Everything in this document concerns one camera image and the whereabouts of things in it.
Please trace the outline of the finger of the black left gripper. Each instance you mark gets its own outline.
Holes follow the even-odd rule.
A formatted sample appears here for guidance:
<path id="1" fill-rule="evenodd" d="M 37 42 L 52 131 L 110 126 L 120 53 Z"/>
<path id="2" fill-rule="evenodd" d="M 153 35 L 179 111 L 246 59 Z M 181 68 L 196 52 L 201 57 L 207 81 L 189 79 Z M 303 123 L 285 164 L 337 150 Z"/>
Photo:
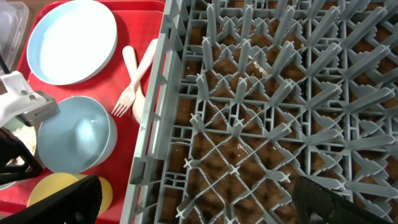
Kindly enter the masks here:
<path id="1" fill-rule="evenodd" d="M 1 128 L 1 185 L 38 177 L 43 170 L 24 143 Z"/>

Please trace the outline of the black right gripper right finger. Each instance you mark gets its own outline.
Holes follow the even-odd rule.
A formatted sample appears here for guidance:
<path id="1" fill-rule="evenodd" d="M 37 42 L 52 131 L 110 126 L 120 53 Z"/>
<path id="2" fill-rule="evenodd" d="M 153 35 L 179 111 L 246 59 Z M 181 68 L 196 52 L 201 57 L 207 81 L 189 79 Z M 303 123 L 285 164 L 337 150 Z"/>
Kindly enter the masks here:
<path id="1" fill-rule="evenodd" d="M 352 202 L 307 177 L 299 177 L 292 200 L 300 223 L 372 224 L 388 221 L 355 206 Z"/>

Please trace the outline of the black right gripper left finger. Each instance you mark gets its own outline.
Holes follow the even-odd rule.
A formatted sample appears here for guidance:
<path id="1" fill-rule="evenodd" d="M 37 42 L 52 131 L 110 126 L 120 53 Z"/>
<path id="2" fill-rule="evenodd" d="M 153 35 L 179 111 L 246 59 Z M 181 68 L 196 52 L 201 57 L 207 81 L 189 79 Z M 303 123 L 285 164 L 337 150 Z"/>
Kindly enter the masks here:
<path id="1" fill-rule="evenodd" d="M 94 224 L 100 212 L 102 199 L 99 177 L 89 175 L 1 219 L 1 224 Z"/>

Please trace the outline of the green bowl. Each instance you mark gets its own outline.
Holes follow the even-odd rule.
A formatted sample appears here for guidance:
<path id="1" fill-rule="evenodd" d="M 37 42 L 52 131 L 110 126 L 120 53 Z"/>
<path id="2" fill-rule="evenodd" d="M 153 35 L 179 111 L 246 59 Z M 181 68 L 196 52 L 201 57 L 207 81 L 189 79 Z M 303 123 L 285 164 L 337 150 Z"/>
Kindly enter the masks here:
<path id="1" fill-rule="evenodd" d="M 28 148 L 30 153 L 39 161 L 37 153 L 37 131 L 33 126 L 27 126 L 23 122 L 19 121 L 17 118 L 11 119 L 4 128 L 10 131 L 16 138 L 21 140 L 25 146 Z M 16 159 L 10 159 L 7 165 L 24 165 L 24 160 L 21 156 Z M 10 182 L 7 184 L 1 184 L 1 190 L 11 187 L 18 182 L 23 182 L 22 180 Z"/>

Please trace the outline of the yellow cup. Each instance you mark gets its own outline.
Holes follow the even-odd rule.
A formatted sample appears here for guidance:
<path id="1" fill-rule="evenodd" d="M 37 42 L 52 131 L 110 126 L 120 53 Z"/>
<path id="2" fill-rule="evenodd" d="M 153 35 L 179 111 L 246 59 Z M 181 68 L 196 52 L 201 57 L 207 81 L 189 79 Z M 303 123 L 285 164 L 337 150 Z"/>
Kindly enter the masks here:
<path id="1" fill-rule="evenodd" d="M 27 206 L 31 206 L 44 198 L 68 187 L 75 182 L 87 177 L 85 174 L 70 174 L 66 172 L 57 172 L 44 177 L 32 190 Z M 103 177 L 99 177 L 102 188 L 102 202 L 99 214 L 103 214 L 113 200 L 113 189 L 111 184 Z"/>

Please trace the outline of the rice and food waste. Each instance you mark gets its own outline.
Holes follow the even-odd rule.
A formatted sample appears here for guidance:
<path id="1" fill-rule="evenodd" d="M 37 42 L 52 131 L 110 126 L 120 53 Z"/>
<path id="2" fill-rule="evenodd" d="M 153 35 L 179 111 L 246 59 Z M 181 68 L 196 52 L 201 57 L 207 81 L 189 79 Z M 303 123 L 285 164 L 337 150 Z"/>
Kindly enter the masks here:
<path id="1" fill-rule="evenodd" d="M 15 129 L 12 134 L 24 143 L 33 156 L 35 155 L 37 137 L 34 127 L 23 126 L 21 128 Z"/>

